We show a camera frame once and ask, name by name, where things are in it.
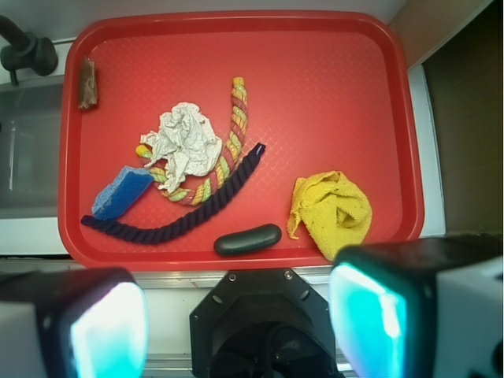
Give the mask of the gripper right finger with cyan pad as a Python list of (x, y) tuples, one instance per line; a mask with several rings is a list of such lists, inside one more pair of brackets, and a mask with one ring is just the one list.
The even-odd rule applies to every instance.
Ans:
[(328, 302), (336, 342), (357, 376), (503, 374), (501, 239), (346, 247)]

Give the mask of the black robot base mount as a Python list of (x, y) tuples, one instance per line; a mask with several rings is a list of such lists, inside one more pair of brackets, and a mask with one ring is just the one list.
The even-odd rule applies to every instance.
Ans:
[(341, 377), (327, 300), (290, 269), (231, 271), (192, 310), (196, 377)]

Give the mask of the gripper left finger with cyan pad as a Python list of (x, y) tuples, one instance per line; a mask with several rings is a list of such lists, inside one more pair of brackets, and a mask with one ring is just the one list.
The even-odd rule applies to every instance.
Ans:
[(140, 377), (148, 335), (126, 269), (1, 274), (3, 377)]

